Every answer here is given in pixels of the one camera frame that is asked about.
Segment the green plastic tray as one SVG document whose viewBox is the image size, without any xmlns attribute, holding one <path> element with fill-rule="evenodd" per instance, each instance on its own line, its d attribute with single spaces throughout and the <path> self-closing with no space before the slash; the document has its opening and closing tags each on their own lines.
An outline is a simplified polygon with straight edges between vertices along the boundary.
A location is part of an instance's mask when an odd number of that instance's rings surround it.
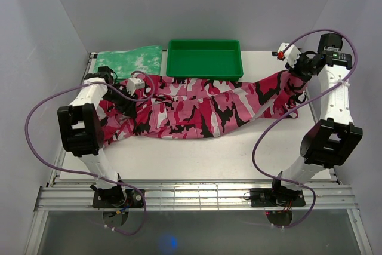
<svg viewBox="0 0 382 255">
<path fill-rule="evenodd" d="M 232 39 L 173 39 L 168 44 L 166 75 L 238 81 L 244 75 L 240 43 Z"/>
</svg>

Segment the aluminium rail frame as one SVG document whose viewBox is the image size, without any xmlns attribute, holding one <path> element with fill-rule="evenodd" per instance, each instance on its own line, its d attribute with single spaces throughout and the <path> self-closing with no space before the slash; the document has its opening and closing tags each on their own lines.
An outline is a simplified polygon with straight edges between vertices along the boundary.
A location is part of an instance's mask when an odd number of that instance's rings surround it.
<svg viewBox="0 0 382 255">
<path fill-rule="evenodd" d="M 326 170 L 311 182 L 318 198 L 300 225 L 274 228 L 264 210 L 247 201 L 251 188 L 270 185 L 252 165 L 253 146 L 270 119 L 216 139 L 164 140 L 130 137 L 105 153 L 128 183 L 143 188 L 147 221 L 133 210 L 124 236 L 103 226 L 91 208 L 90 178 L 61 174 L 45 188 L 39 254 L 359 254 L 353 231 L 353 192 Z"/>
</svg>

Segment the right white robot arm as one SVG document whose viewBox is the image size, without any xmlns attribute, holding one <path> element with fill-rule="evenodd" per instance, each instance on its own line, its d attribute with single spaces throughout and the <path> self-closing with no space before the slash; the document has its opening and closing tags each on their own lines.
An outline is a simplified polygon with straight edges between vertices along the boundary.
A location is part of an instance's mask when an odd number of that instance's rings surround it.
<svg viewBox="0 0 382 255">
<path fill-rule="evenodd" d="M 278 58 L 285 59 L 288 71 L 302 80 L 317 76 L 323 94 L 320 118 L 303 137 L 300 156 L 272 182 L 271 202 L 284 205 L 302 199 L 302 185 L 317 173 L 343 165 L 363 130 L 355 126 L 350 113 L 347 76 L 353 59 L 343 52 L 342 36 L 321 35 L 316 52 L 302 53 L 295 45 L 282 43 Z"/>
</svg>

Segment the folded green white trousers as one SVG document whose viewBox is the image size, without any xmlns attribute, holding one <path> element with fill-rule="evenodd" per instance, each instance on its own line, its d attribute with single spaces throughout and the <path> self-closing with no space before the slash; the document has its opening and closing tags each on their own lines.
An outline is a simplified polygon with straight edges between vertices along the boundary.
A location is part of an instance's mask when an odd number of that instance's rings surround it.
<svg viewBox="0 0 382 255">
<path fill-rule="evenodd" d="M 151 45 L 128 51 L 102 51 L 97 54 L 93 72 L 99 67 L 112 69 L 118 80 L 127 79 L 136 71 L 159 75 L 162 64 L 162 47 Z"/>
</svg>

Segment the pink camouflage trousers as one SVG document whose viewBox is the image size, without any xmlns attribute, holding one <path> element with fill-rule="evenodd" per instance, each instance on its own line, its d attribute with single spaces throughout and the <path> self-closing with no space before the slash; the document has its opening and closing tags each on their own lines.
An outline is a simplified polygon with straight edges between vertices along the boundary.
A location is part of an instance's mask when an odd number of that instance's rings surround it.
<svg viewBox="0 0 382 255">
<path fill-rule="evenodd" d="M 207 139 L 223 136 L 258 118 L 278 119 L 306 100 L 306 82 L 282 70 L 257 82 L 139 75 L 130 118 L 102 100 L 97 108 L 104 145 L 131 136 L 162 139 Z"/>
</svg>

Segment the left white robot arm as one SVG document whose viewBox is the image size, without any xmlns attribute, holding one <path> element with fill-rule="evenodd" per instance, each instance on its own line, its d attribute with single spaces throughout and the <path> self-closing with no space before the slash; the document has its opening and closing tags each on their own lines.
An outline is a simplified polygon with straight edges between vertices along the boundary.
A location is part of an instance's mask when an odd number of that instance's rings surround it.
<svg viewBox="0 0 382 255">
<path fill-rule="evenodd" d="M 111 68 L 102 66 L 96 73 L 87 74 L 84 83 L 87 86 L 81 88 L 75 100 L 57 111 L 62 144 L 65 151 L 79 158 L 93 175 L 96 184 L 91 189 L 97 193 L 96 199 L 111 207 L 122 207 L 127 204 L 126 191 L 120 185 L 101 179 L 122 181 L 103 150 L 105 135 L 97 108 L 105 99 L 123 116 L 137 116 L 134 92 L 143 81 L 133 79 L 133 87 L 126 88 L 116 82 Z"/>
</svg>

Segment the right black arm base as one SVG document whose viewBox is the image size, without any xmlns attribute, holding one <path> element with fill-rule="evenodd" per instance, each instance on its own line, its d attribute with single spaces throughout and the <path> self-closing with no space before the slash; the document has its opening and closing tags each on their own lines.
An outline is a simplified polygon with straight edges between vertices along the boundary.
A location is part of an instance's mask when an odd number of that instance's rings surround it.
<svg viewBox="0 0 382 255">
<path fill-rule="evenodd" d="M 244 193 L 243 199 L 251 207 L 305 207 L 302 191 L 277 191 L 274 188 L 252 188 Z"/>
</svg>

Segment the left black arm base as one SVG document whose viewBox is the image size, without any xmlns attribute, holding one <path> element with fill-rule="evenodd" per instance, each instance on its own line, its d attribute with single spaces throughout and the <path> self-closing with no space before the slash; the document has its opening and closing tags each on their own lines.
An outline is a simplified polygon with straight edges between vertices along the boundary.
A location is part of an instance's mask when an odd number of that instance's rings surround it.
<svg viewBox="0 0 382 255">
<path fill-rule="evenodd" d="M 116 186 L 110 189 L 96 189 L 94 191 L 93 208 L 143 208 L 144 189 L 140 192 L 134 189 L 120 189 Z"/>
</svg>

